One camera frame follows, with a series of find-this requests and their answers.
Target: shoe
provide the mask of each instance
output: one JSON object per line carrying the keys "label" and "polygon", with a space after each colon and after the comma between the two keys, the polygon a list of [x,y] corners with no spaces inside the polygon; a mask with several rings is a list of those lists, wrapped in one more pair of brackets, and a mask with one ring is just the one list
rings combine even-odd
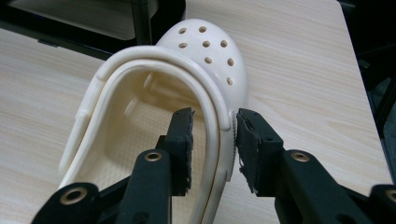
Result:
{"label": "shoe", "polygon": [[182,21],[156,46],[121,50],[98,69],[78,109],[60,188],[91,182],[104,189],[130,175],[137,155],[166,134],[172,114],[191,107],[191,190],[172,198],[172,219],[211,223],[233,171],[235,114],[247,98],[238,47],[207,21]]}

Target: light wood surface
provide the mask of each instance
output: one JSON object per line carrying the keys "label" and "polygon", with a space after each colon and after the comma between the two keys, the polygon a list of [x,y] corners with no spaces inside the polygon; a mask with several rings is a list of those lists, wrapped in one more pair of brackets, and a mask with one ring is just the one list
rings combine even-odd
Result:
{"label": "light wood surface", "polygon": [[[223,28],[241,49],[248,108],[285,148],[314,154],[342,185],[390,183],[342,10],[331,0],[188,0],[187,18]],[[103,61],[0,30],[0,223],[28,223],[57,189],[64,144]],[[215,223],[277,223],[235,163]]]}

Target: screw hole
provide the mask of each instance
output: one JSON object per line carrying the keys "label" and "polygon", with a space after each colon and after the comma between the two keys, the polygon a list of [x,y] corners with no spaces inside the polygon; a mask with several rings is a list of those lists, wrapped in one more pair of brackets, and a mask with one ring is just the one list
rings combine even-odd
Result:
{"label": "screw hole", "polygon": [[205,62],[206,62],[206,63],[212,63],[212,59],[209,58],[209,57],[206,57],[206,58],[205,58]]}
{"label": "screw hole", "polygon": [[210,42],[209,41],[205,41],[204,43],[202,43],[202,46],[204,46],[205,48],[210,46]]}
{"label": "screw hole", "polygon": [[228,85],[232,86],[233,85],[233,79],[232,78],[227,78],[227,83]]}
{"label": "screw hole", "polygon": [[60,201],[64,205],[70,205],[80,202],[85,196],[87,196],[87,190],[83,187],[76,187],[65,192]]}
{"label": "screw hole", "polygon": [[309,161],[309,157],[307,157],[305,154],[301,153],[301,152],[293,152],[291,153],[291,156],[297,160],[297,161]]}
{"label": "screw hole", "polygon": [[201,33],[206,32],[206,27],[205,27],[205,26],[201,26],[201,27],[199,28],[199,32],[201,32]]}
{"label": "screw hole", "polygon": [[227,47],[228,43],[227,43],[227,41],[225,41],[225,40],[221,40],[220,45],[221,45],[223,48],[225,48],[225,47]]}
{"label": "screw hole", "polygon": [[181,48],[181,49],[184,49],[184,48],[187,47],[187,43],[180,43],[180,44],[178,45],[178,47]]}
{"label": "screw hole", "polygon": [[230,66],[233,66],[233,59],[227,60],[227,64],[230,65]]}
{"label": "screw hole", "polygon": [[182,34],[186,33],[186,31],[187,31],[186,28],[181,28],[180,30],[178,30],[178,33],[182,35]]}
{"label": "screw hole", "polygon": [[145,156],[146,161],[158,161],[163,155],[158,152],[151,152]]}

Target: ventilation hole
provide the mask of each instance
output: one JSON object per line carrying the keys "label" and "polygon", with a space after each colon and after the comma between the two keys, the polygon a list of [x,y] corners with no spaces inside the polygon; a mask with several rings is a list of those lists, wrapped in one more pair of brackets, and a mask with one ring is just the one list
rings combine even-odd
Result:
{"label": "ventilation hole", "polygon": [[210,46],[210,42],[209,41],[205,41],[204,43],[202,43],[202,46],[204,46],[205,48]]}
{"label": "ventilation hole", "polygon": [[225,40],[221,40],[220,45],[225,48],[227,47],[228,43]]}
{"label": "ventilation hole", "polygon": [[181,48],[181,49],[184,49],[184,48],[187,47],[187,43],[180,43],[180,44],[178,45],[178,47]]}
{"label": "ventilation hole", "polygon": [[230,66],[233,66],[233,59],[227,60],[227,64],[230,65]]}
{"label": "ventilation hole", "polygon": [[199,28],[199,32],[204,33],[206,31],[206,27],[205,26],[201,26]]}
{"label": "ventilation hole", "polygon": [[186,31],[187,31],[186,28],[181,28],[180,30],[178,30],[178,33],[182,35],[182,34],[186,33]]}
{"label": "ventilation hole", "polygon": [[209,58],[209,57],[206,57],[206,58],[205,58],[205,62],[206,62],[206,63],[212,63],[212,59]]}
{"label": "ventilation hole", "polygon": [[233,79],[232,78],[227,78],[227,83],[228,85],[232,86],[233,85]]}

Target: brass insert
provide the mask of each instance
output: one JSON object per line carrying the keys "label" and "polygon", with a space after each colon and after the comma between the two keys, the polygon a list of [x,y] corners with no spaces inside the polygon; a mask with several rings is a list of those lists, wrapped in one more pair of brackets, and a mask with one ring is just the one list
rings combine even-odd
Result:
{"label": "brass insert", "polygon": [[146,161],[158,161],[163,155],[158,152],[151,152],[145,156]]}
{"label": "brass insert", "polygon": [[87,190],[83,187],[76,187],[69,189],[61,197],[61,203],[64,205],[69,205],[73,203],[78,203],[87,196]]}
{"label": "brass insert", "polygon": [[385,191],[385,194],[387,194],[388,198],[396,203],[396,189],[387,189]]}
{"label": "brass insert", "polygon": [[302,161],[302,162],[309,161],[309,157],[307,157],[304,153],[301,152],[293,152],[291,153],[291,156],[297,161]]}

